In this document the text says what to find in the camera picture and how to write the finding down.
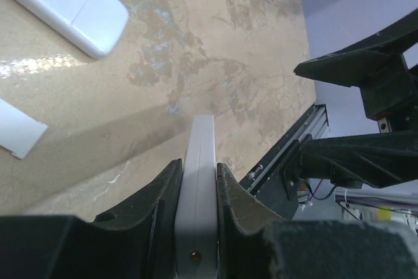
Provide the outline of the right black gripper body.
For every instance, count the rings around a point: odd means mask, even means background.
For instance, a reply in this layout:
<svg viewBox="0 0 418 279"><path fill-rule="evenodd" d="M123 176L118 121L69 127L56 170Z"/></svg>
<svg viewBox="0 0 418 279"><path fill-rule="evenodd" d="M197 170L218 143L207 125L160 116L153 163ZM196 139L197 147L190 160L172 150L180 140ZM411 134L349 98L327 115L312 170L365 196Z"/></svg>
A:
<svg viewBox="0 0 418 279"><path fill-rule="evenodd" d="M417 131L417 66L409 68L402 53L374 56L359 87L366 117L381 132Z"/></svg>

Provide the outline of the white battery cover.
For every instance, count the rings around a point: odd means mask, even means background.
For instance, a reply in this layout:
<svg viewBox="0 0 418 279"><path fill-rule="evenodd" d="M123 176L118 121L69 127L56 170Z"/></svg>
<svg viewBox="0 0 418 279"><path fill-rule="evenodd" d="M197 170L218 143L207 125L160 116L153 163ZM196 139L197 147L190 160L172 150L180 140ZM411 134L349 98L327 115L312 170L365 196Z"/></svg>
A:
<svg viewBox="0 0 418 279"><path fill-rule="evenodd" d="M1 147L24 159L48 126L1 99Z"/></svg>

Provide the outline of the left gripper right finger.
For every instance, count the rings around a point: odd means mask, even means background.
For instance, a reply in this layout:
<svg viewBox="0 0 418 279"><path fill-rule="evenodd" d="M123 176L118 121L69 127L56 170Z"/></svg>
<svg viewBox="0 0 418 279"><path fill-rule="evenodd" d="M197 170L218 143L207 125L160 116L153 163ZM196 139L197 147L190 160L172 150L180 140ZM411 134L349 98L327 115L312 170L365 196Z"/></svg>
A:
<svg viewBox="0 0 418 279"><path fill-rule="evenodd" d="M220 276L284 278L274 227L286 220L247 192L226 164L217 164L216 175Z"/></svg>

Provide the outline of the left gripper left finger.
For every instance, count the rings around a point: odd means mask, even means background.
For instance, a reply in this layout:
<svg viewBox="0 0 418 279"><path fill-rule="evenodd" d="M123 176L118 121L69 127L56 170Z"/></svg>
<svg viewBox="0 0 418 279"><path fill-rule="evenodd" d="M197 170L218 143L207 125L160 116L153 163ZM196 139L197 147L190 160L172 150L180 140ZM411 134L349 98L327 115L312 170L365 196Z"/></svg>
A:
<svg viewBox="0 0 418 279"><path fill-rule="evenodd" d="M173 278L174 220L182 183L175 159L146 186L96 216L106 231L96 278Z"/></svg>

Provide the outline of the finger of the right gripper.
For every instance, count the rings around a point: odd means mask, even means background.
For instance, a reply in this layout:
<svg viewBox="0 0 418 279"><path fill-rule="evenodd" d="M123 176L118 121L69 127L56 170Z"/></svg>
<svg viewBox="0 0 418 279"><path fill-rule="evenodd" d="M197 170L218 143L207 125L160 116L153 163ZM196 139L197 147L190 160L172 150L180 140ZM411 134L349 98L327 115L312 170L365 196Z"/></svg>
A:
<svg viewBox="0 0 418 279"><path fill-rule="evenodd" d="M310 178L334 186L388 188L417 179L417 132L397 131L294 141L283 178L296 186Z"/></svg>
<svg viewBox="0 0 418 279"><path fill-rule="evenodd" d="M297 65L294 73L312 80L359 87L417 43L417 10L342 50Z"/></svg>

